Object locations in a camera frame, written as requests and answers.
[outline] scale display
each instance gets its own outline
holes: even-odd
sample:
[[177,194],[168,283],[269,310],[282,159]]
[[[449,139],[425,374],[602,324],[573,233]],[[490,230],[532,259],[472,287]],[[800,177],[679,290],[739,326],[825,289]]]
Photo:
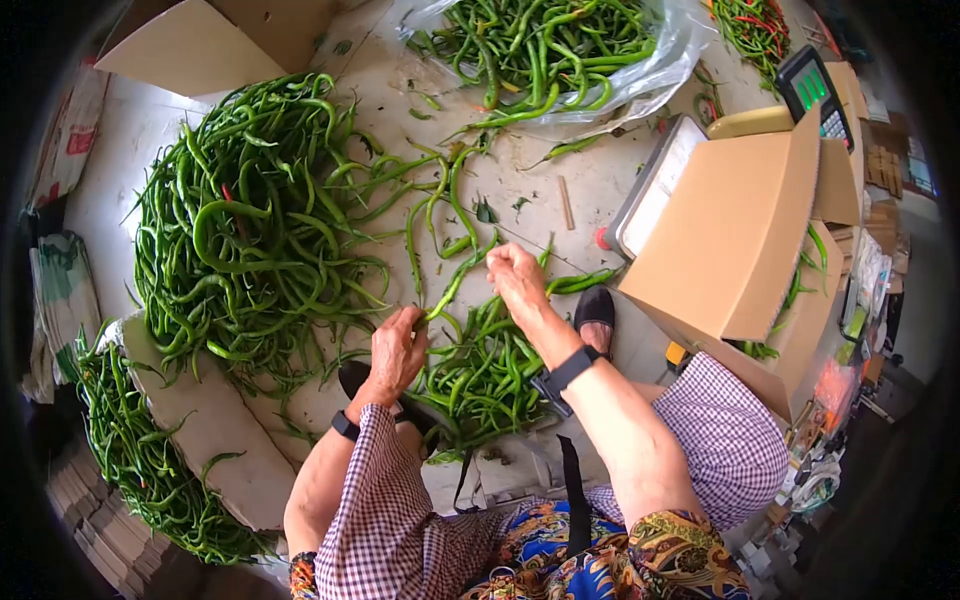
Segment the scale display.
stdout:
[[810,110],[818,102],[829,100],[830,90],[816,62],[809,62],[790,80],[804,108]]

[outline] open cardboard box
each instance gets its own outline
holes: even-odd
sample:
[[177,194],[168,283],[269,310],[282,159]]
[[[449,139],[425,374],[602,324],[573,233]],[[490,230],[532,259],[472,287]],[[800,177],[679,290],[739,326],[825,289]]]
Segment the open cardboard box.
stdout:
[[332,0],[132,0],[98,69],[200,96],[306,69]]
[[[819,123],[814,108],[792,132],[699,144],[619,286],[669,337],[708,352],[788,422],[843,263],[824,221],[859,221],[846,148],[821,140]],[[827,293],[819,273],[802,269],[803,284],[821,292],[799,294],[769,336],[800,250],[818,259],[806,235],[811,215],[828,256]],[[765,342],[780,358],[757,361],[725,339]]]

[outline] scale platform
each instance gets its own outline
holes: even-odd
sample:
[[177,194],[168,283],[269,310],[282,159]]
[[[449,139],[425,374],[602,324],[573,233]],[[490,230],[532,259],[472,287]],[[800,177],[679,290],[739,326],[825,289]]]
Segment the scale platform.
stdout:
[[628,261],[636,258],[673,195],[693,149],[706,141],[707,134],[690,115],[667,119],[666,130],[603,235],[611,250]]

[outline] black strap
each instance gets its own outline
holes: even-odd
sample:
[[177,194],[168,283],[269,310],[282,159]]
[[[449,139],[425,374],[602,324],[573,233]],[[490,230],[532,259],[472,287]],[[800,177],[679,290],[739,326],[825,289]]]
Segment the black strap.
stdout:
[[347,414],[344,413],[344,411],[337,411],[333,415],[330,426],[352,442],[356,442],[357,438],[360,437],[360,427],[355,422],[347,419]]
[[569,358],[551,372],[544,373],[541,376],[543,384],[547,389],[557,396],[566,389],[566,386],[580,376],[580,373],[586,371],[593,365],[593,361],[600,358],[602,354],[596,348],[584,344]]
[[476,513],[480,510],[480,507],[475,504],[466,509],[462,509],[457,506],[457,500],[460,498],[460,490],[463,488],[464,482],[467,481],[467,471],[470,468],[471,458],[473,458],[472,448],[464,452],[464,465],[460,469],[460,482],[457,484],[456,493],[453,494],[453,510],[457,512],[457,515],[469,515],[470,513]]
[[584,496],[584,483],[580,480],[580,459],[569,438],[558,435],[560,450],[564,453],[564,482],[566,499],[570,503],[570,541],[566,557],[576,556],[590,548],[590,511]]

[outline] wrist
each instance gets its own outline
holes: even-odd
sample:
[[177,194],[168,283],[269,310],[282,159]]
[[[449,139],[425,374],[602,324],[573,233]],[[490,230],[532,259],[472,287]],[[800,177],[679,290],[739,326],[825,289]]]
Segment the wrist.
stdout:
[[383,385],[376,381],[368,379],[357,390],[357,395],[353,397],[350,404],[344,409],[344,414],[351,422],[359,425],[360,414],[363,408],[368,404],[379,404],[390,408],[396,403],[400,393],[393,390],[390,386]]
[[537,326],[524,333],[543,359],[543,365],[550,371],[563,364],[584,345],[580,335],[552,308],[543,315]]

